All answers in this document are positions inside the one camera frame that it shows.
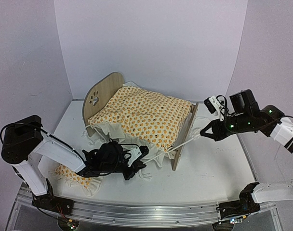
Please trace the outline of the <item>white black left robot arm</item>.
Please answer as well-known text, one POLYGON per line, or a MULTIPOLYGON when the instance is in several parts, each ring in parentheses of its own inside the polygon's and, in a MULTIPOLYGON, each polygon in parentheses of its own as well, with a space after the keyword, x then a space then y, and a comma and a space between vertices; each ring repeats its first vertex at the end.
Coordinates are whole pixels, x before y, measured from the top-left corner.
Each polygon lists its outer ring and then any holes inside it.
POLYGON ((60 176, 89 180, 121 173, 130 180, 139 170, 146 167, 142 158, 149 153, 147 146, 133 144, 125 149, 125 144, 109 140, 99 149, 76 151, 66 142, 45 131, 41 117, 32 115, 0 130, 2 143, 1 157, 29 186, 32 205, 39 211, 51 211, 60 215, 70 215, 73 200, 55 196, 50 181, 44 177, 35 164, 32 154, 40 154, 61 165, 60 176))

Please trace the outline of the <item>duck print small pillow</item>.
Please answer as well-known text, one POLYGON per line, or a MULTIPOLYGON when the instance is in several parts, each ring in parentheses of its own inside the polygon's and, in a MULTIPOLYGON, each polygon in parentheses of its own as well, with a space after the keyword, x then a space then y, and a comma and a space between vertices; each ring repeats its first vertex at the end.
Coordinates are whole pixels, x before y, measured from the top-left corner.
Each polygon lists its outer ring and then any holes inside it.
POLYGON ((68 167, 59 164, 48 172, 55 180, 63 181, 70 188, 79 188, 86 197, 95 196, 101 186, 104 177, 82 177, 68 167))

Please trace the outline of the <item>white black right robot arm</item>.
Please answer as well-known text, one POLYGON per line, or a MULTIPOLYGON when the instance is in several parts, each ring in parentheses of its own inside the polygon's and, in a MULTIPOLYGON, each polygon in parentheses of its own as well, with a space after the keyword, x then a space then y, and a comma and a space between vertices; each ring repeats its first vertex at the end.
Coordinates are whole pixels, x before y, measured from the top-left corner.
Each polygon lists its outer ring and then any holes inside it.
MULTIPOLYGON (((200 131, 202 137, 222 141, 229 136, 253 132, 264 135, 276 142, 273 150, 284 148, 293 156, 293 116, 286 115, 273 105, 260 109, 252 91, 242 90, 229 97, 234 111, 228 109, 228 99, 223 95, 212 96, 204 100, 211 114, 219 118, 212 120, 200 131)), ((217 210, 221 220, 235 221, 260 211, 265 202, 293 201, 293 179, 288 183, 249 183, 239 194, 239 199, 220 203, 217 210)))

